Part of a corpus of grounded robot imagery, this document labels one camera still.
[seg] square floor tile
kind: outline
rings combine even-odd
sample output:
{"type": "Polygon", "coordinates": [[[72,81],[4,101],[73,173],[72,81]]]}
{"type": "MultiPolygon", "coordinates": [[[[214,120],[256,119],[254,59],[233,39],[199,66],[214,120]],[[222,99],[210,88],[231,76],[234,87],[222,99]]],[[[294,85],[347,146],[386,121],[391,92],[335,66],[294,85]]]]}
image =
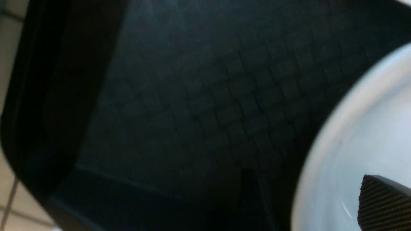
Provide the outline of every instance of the square floor tile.
{"type": "Polygon", "coordinates": [[[0,208],[7,205],[14,175],[2,151],[0,151],[0,208]]]}
{"type": "Polygon", "coordinates": [[[24,18],[30,0],[5,0],[5,9],[19,17],[24,18]]]}
{"type": "Polygon", "coordinates": [[[0,111],[2,111],[23,24],[7,16],[0,17],[0,111]]]}
{"type": "Polygon", "coordinates": [[[28,215],[32,218],[54,224],[46,211],[38,204],[38,202],[27,191],[26,187],[21,183],[17,186],[17,192],[13,200],[12,210],[28,215]]]}
{"type": "Polygon", "coordinates": [[[14,214],[9,214],[5,231],[53,231],[53,227],[43,226],[14,214]]]}

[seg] black rubber mat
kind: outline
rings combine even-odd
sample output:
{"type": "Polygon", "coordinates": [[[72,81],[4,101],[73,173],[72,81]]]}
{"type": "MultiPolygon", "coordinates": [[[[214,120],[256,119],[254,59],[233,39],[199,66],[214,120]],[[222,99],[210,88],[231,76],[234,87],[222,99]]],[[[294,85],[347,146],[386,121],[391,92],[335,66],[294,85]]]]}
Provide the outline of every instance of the black rubber mat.
{"type": "Polygon", "coordinates": [[[410,19],[394,0],[73,1],[46,125],[83,170],[215,208],[240,167],[292,162],[410,19]]]}

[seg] black ribbed object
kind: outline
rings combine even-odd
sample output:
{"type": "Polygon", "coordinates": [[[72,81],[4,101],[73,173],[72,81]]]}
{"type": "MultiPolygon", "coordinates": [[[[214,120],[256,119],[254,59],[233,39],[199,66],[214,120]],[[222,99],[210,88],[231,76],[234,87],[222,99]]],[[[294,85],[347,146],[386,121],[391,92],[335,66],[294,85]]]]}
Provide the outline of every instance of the black ribbed object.
{"type": "Polygon", "coordinates": [[[357,220],[362,231],[411,230],[411,189],[365,175],[359,200],[357,220]]]}

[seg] tile grout line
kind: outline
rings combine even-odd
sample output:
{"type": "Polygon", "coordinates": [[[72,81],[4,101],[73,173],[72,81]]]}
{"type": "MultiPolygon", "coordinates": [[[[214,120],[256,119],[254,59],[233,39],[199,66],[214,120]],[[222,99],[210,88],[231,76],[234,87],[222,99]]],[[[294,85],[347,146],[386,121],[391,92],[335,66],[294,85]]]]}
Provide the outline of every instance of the tile grout line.
{"type": "MultiPolygon", "coordinates": [[[[0,205],[0,211],[1,210],[3,210],[6,213],[7,207],[4,207],[4,206],[0,205]]],[[[55,224],[53,224],[53,223],[43,221],[41,219],[35,218],[35,217],[33,217],[31,215],[27,215],[25,213],[21,213],[19,211],[14,211],[12,208],[10,209],[9,213],[12,214],[12,215],[15,215],[16,217],[20,217],[20,218],[29,220],[30,222],[38,223],[38,224],[43,225],[43,226],[47,226],[47,227],[51,227],[51,228],[55,227],[55,224]]]]}
{"type": "Polygon", "coordinates": [[[16,20],[16,21],[19,21],[19,22],[21,22],[21,23],[24,22],[24,17],[21,17],[21,16],[13,13],[13,12],[11,12],[11,11],[8,11],[8,10],[6,10],[6,9],[3,9],[1,13],[2,13],[2,15],[7,16],[7,17],[9,17],[9,18],[12,18],[12,19],[14,19],[14,20],[16,20]]]}
{"type": "Polygon", "coordinates": [[[9,196],[9,201],[7,202],[7,206],[6,206],[6,209],[4,211],[3,218],[1,220],[0,231],[5,231],[5,229],[6,229],[6,222],[7,222],[7,219],[9,217],[10,210],[12,209],[12,203],[13,203],[13,200],[14,200],[14,196],[16,195],[16,192],[17,192],[17,186],[18,186],[18,179],[15,176],[13,186],[12,186],[12,190],[11,190],[10,196],[9,196]]]}

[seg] white tile wall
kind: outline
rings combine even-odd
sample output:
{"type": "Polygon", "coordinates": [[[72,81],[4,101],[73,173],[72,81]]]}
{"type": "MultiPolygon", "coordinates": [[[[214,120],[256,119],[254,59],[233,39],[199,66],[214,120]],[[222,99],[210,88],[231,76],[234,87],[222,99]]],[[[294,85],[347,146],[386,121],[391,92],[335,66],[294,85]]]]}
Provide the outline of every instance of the white tile wall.
{"type": "MultiPolygon", "coordinates": [[[[3,110],[4,100],[16,58],[17,48],[23,29],[29,0],[6,0],[5,14],[0,14],[0,113],[3,110]]],[[[14,175],[0,149],[0,220],[4,215],[4,208],[14,181],[14,175]]],[[[19,185],[12,203],[12,210],[34,219],[53,224],[53,220],[31,197],[23,185],[19,185]]],[[[45,226],[39,222],[20,217],[17,213],[10,213],[5,231],[52,231],[51,225],[45,226]]]]}

